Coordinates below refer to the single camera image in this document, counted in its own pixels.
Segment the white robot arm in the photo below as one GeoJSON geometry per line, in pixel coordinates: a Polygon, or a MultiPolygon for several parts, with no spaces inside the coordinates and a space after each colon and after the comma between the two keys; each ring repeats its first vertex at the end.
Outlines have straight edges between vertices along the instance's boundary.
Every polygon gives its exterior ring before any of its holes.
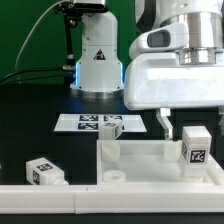
{"type": "Polygon", "coordinates": [[[175,108],[224,107],[224,0],[134,0],[141,31],[117,57],[117,20],[105,0],[73,0],[84,11],[82,55],[70,88],[88,98],[124,95],[130,110],[155,109],[166,137],[175,108]]]}

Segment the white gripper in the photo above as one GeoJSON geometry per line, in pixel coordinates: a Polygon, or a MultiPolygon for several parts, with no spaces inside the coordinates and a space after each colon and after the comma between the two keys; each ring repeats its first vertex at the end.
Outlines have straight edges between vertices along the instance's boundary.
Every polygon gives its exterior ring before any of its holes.
{"type": "MultiPolygon", "coordinates": [[[[224,106],[224,50],[214,52],[213,64],[182,65],[187,43],[185,34],[157,29],[140,35],[129,49],[124,104],[130,110],[157,109],[166,140],[173,139],[169,108],[224,106]]],[[[224,107],[218,113],[224,124],[224,107]]]]}

